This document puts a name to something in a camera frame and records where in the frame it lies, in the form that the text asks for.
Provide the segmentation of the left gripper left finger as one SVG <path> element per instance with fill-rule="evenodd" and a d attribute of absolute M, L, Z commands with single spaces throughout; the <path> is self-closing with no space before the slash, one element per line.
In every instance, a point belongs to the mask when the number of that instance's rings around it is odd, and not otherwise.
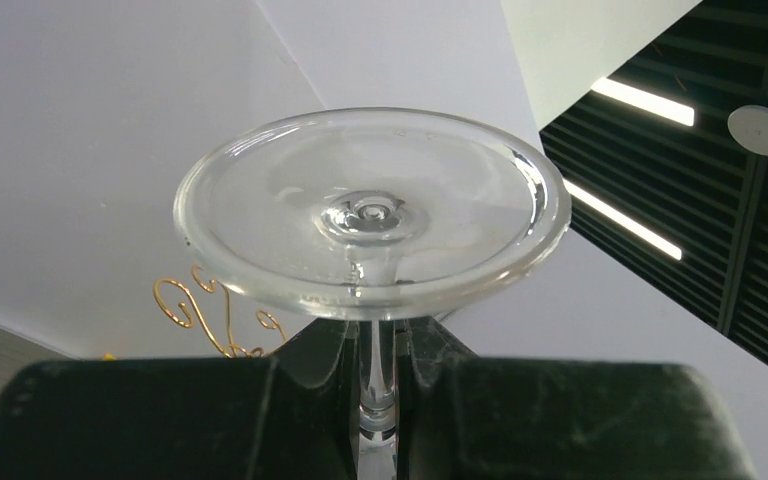
<path fill-rule="evenodd" d="M 0 479 L 352 479 L 358 330 L 261 358 L 58 360 L 0 393 Z"/>

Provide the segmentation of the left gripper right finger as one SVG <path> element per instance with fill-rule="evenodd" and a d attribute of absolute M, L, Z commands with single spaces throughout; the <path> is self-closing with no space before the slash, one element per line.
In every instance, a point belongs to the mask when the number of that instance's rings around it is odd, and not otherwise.
<path fill-rule="evenodd" d="M 401 479 L 753 479 L 722 399 L 675 363 L 481 357 L 396 325 Z"/>

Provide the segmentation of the clear glass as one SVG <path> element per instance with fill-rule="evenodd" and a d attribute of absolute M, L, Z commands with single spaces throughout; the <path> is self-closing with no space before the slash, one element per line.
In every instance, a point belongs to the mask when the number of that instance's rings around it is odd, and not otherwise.
<path fill-rule="evenodd" d="M 222 285 L 356 324 L 362 478 L 397 475 L 395 324 L 452 312 L 525 277 L 572 201 L 541 151 L 426 110 L 357 107 L 278 120 L 181 181 L 175 228 Z"/>

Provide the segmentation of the white ceiling disc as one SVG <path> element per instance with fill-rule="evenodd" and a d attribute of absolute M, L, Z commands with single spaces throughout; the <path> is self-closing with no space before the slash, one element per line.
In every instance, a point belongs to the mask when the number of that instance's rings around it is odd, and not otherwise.
<path fill-rule="evenodd" d="M 768 157 L 768 107 L 744 105 L 727 119 L 732 138 L 747 151 Z"/>

